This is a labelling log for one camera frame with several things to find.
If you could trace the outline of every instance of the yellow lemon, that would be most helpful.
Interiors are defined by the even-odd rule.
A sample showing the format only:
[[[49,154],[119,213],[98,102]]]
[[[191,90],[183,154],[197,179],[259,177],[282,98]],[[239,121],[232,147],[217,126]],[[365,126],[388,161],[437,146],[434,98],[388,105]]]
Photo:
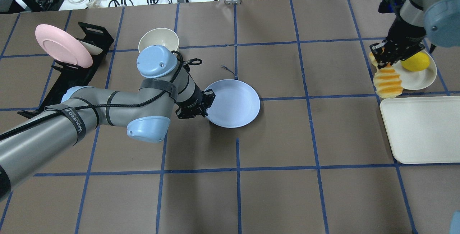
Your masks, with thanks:
[[[402,60],[401,66],[411,72],[420,72],[430,66],[430,57],[424,52],[418,52],[409,59]]]

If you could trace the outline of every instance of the rectangular white tray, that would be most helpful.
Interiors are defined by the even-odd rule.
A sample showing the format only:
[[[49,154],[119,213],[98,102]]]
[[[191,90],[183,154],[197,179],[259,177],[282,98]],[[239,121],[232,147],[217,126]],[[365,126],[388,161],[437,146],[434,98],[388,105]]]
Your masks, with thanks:
[[[399,162],[460,162],[460,96],[388,98],[380,110]]]

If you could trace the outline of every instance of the light blue cap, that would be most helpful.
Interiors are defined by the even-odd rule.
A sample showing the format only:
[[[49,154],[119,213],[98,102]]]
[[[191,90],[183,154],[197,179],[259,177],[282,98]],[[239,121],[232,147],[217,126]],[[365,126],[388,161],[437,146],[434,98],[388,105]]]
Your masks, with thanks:
[[[440,0],[424,15],[424,27],[432,44],[460,46],[460,0]]]
[[[64,102],[64,101],[69,100],[70,97],[71,97],[75,92],[77,92],[78,90],[80,90],[80,89],[82,89],[82,88],[94,88],[94,87],[83,86],[83,87],[72,87],[72,88],[69,88],[69,89],[67,90],[67,92],[62,96],[61,102]]]
[[[455,211],[452,216],[449,234],[460,234],[460,211]]]
[[[139,141],[158,143],[165,139],[171,120],[164,116],[148,116],[131,121],[126,134]]]
[[[177,65],[177,58],[164,46],[152,45],[138,56],[138,70],[146,78],[162,77]]]

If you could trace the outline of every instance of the plate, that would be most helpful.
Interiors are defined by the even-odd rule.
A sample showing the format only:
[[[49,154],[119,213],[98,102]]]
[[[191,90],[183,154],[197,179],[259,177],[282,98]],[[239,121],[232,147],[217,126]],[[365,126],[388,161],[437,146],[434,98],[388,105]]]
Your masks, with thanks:
[[[254,88],[234,79],[212,83],[208,90],[216,94],[212,106],[207,110],[208,120],[225,128],[237,128],[251,123],[260,110],[260,99]]]
[[[43,50],[58,61],[83,68],[92,65],[92,57],[86,48],[73,36],[55,26],[38,25],[35,37]]]
[[[460,162],[460,96],[387,98],[380,110],[399,162]]]
[[[420,72],[411,72],[403,68],[401,61],[393,64],[393,68],[397,73],[399,73],[402,80],[401,86],[405,90],[422,90],[429,87],[436,79],[437,69],[433,58],[427,53],[427,51],[423,50],[422,52],[430,58],[430,66],[425,70]]]

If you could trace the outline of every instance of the white plate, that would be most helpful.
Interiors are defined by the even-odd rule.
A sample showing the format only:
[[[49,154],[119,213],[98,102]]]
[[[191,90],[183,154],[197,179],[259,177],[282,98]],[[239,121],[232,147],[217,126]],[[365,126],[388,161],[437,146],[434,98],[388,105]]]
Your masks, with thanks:
[[[429,87],[436,79],[437,69],[433,58],[427,53],[427,51],[423,50],[422,52],[430,57],[430,66],[425,70],[420,72],[411,72],[403,68],[401,61],[393,64],[393,68],[401,76],[401,86],[405,90],[422,90]]]
[[[460,162],[460,96],[387,98],[380,110],[399,162]]]
[[[225,128],[237,128],[251,123],[260,110],[260,99],[250,85],[234,79],[212,83],[208,90],[216,94],[212,106],[207,110],[208,120]]]

